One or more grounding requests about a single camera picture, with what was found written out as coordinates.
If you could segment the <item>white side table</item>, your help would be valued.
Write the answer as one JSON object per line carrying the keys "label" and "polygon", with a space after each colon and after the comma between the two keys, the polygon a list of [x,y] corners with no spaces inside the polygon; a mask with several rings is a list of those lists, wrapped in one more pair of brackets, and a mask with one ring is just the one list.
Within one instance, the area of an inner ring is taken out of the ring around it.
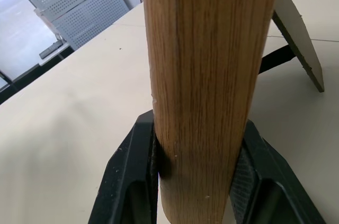
{"label": "white side table", "polygon": [[21,70],[15,69],[9,72],[4,68],[0,68],[0,99],[13,96],[24,89],[55,65],[69,57],[73,52],[73,48],[68,43],[64,43],[43,59],[38,56],[34,63],[24,66]]}

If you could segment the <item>clear acrylic stand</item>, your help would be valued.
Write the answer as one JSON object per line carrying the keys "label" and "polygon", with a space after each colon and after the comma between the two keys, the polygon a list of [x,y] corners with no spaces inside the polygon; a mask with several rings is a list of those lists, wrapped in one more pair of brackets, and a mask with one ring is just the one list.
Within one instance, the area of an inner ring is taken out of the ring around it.
{"label": "clear acrylic stand", "polygon": [[44,22],[44,24],[49,28],[49,30],[55,35],[58,41],[61,41],[63,44],[66,43],[64,38],[61,36],[60,32],[57,30],[57,28],[43,14],[43,11],[41,11],[38,8],[35,8],[34,12]]}

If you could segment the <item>grey remote control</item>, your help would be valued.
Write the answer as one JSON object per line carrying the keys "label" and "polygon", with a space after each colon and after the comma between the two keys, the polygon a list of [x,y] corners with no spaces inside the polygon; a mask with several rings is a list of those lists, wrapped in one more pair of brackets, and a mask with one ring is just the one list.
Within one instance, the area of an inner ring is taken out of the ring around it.
{"label": "grey remote control", "polygon": [[50,54],[52,54],[54,51],[56,51],[58,48],[60,48],[63,45],[62,42],[57,41],[55,43],[53,43],[50,47],[48,47],[47,49],[45,49],[43,52],[41,52],[39,54],[41,59],[45,59],[47,56],[49,56]]}

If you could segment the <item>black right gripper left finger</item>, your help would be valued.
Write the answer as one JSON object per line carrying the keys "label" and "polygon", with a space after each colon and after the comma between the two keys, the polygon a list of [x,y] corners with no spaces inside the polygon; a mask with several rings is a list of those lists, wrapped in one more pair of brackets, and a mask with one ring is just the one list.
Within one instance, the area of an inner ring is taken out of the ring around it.
{"label": "black right gripper left finger", "polygon": [[149,110],[108,161],[88,224],[157,224],[158,179],[169,173]]}

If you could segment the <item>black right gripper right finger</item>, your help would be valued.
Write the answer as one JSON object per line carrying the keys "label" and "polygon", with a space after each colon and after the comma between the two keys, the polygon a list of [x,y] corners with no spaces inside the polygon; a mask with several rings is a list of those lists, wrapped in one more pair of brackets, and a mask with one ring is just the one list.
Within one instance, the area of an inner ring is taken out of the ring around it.
{"label": "black right gripper right finger", "polygon": [[229,196],[236,224],[326,224],[287,161],[251,120]]}

